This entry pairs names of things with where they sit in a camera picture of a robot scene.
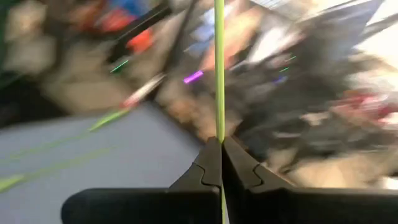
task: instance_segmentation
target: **gray surface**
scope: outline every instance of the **gray surface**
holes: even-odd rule
[[[74,136],[99,117],[68,118],[0,131],[0,159],[21,149]],[[35,171],[86,152],[116,146],[110,153],[0,193],[1,224],[55,224],[68,196],[92,187],[168,187],[190,166],[199,143],[150,104],[88,137],[47,152],[0,163],[0,177]]]

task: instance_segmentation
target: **black plastic part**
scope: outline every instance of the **black plastic part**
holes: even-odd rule
[[[61,218],[64,224],[218,224],[220,198],[208,190],[90,189],[71,196]]]
[[[217,186],[221,189],[221,145],[217,138],[207,140],[189,170],[187,170],[170,189],[209,189]]]
[[[172,9],[170,5],[167,1],[163,1],[155,8],[151,9],[147,14],[130,23],[117,38],[117,43],[111,49],[107,62],[114,63],[124,56],[126,54],[126,44],[129,40],[171,15],[171,13]]]
[[[398,223],[394,190],[294,187],[251,159],[233,139],[223,147],[230,223]]]
[[[169,189],[89,189],[63,204],[64,224],[221,223],[221,145],[210,138]]]

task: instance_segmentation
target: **black plastic mount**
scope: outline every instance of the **black plastic mount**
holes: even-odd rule
[[[224,142],[223,183],[232,224],[398,223],[398,192],[294,187],[232,138]]]
[[[169,189],[89,189],[63,204],[64,224],[221,223],[221,145],[210,138]]]

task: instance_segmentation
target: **blue object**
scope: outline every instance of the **blue object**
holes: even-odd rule
[[[143,0],[111,0],[111,6],[123,8],[136,17],[141,17],[149,11]]]

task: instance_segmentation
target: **pink light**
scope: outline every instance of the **pink light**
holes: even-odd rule
[[[184,78],[183,81],[184,81],[185,84],[189,84],[190,82],[198,79],[202,75],[203,75],[203,71],[199,70],[199,71],[195,72],[194,74],[188,76],[187,78]]]

